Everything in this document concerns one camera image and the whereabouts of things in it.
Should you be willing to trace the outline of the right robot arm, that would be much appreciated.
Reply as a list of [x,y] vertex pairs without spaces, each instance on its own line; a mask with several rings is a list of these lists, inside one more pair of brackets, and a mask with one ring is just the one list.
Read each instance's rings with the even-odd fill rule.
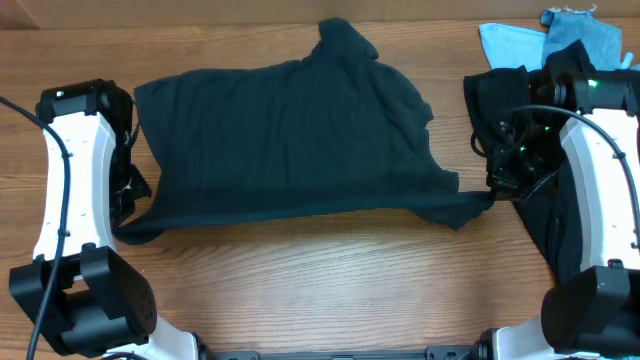
[[628,71],[498,69],[464,81],[473,150],[558,282],[475,359],[639,354],[639,96]]

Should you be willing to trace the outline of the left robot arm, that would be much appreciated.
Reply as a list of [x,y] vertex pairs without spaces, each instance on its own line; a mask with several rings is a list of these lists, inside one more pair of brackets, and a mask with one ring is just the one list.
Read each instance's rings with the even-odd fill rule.
[[112,232],[151,189],[131,162],[134,102],[113,81],[95,79],[42,92],[35,112],[48,173],[43,224],[27,265],[11,269],[9,291],[33,323],[26,356],[40,338],[61,356],[208,359],[194,333],[157,312],[149,282],[117,252]]

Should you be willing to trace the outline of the dark green t-shirt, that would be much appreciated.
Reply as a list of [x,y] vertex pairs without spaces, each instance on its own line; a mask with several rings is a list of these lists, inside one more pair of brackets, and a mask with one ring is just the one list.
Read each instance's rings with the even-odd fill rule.
[[175,228],[404,208],[463,227],[489,209],[430,152],[433,113],[347,21],[319,24],[300,60],[201,69],[135,91],[161,174],[151,208],[114,229],[127,244]]

